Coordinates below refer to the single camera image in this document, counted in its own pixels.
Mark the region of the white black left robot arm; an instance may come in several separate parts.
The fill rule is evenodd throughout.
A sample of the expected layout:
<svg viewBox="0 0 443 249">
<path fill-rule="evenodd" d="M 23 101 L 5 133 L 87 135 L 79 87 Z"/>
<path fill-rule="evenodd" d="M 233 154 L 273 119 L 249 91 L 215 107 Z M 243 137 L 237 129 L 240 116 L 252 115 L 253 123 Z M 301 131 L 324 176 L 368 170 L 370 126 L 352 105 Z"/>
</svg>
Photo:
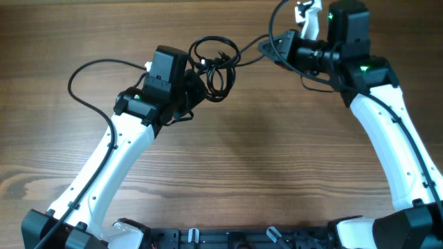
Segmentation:
<svg viewBox="0 0 443 249">
<path fill-rule="evenodd" d="M 88 161 L 44 213 L 30 210 L 21 223 L 26 248 L 149 248 L 150 228 L 120 219 L 102 226 L 112 199 L 139 156 L 162 127 L 191 120 L 204 100 L 190 55 L 158 46 L 138 82 L 120 92 L 108 128 Z"/>
</svg>

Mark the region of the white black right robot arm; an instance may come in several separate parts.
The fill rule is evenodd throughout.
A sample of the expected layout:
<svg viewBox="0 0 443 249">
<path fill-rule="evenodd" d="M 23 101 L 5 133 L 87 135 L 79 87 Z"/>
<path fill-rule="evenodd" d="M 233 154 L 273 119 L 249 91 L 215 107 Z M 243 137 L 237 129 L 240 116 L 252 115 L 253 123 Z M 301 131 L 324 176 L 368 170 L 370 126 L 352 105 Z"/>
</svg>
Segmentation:
<svg viewBox="0 0 443 249">
<path fill-rule="evenodd" d="M 319 1 L 295 8 L 298 30 L 272 33 L 259 51 L 278 66 L 341 95 L 367 133 L 383 167 L 395 211 L 378 219 L 351 216 L 327 224 L 328 248 L 441 248 L 442 175 L 407 112 L 390 62 L 370 52 L 370 13 L 362 1 L 329 5 L 326 40 Z"/>
</svg>

